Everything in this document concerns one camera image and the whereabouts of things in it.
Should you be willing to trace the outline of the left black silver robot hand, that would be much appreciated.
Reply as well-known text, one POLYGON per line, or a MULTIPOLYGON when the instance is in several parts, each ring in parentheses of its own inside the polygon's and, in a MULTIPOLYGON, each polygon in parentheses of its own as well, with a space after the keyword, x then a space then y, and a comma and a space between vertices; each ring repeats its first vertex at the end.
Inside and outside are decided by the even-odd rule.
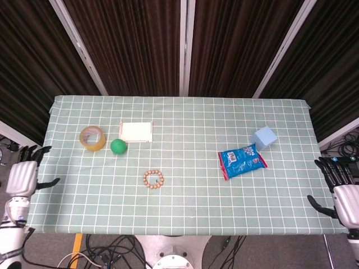
POLYGON ((6 192, 11 197, 31 197, 35 191, 54 187, 59 178, 51 182, 38 182, 38 171, 45 154, 49 153, 51 146, 35 150, 37 145, 25 146, 20 150, 18 160, 13 164, 7 183, 6 192))

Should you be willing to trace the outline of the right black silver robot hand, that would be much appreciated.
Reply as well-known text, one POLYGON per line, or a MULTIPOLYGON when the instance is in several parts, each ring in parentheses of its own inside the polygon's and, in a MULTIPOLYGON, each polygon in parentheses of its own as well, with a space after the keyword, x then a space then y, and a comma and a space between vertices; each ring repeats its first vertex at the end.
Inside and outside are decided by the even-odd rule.
POLYGON ((332 209, 318 204, 313 196, 308 195, 310 205, 319 213, 338 219, 347 229, 358 228, 358 184, 355 183, 348 163, 337 157, 319 157, 315 160, 321 170, 332 195, 332 209))

